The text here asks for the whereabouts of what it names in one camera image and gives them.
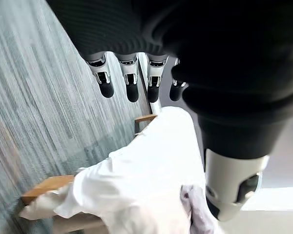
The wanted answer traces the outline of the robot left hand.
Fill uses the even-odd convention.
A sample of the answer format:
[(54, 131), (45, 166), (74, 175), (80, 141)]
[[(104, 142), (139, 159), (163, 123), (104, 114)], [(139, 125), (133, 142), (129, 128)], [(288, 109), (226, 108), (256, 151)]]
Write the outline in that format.
[(201, 128), (206, 199), (219, 221), (252, 197), (293, 117), (293, 0), (50, 0), (89, 63), (100, 52), (179, 59)]

